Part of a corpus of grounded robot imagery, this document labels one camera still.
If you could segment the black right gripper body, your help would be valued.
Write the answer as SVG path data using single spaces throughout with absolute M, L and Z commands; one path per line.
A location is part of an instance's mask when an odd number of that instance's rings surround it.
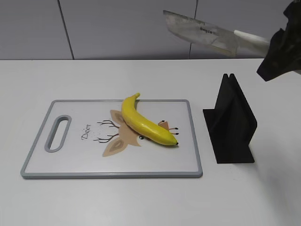
M 292 1 L 283 14 L 288 19 L 286 28 L 272 36 L 269 50 L 257 69 L 264 81 L 301 71 L 301 2 Z

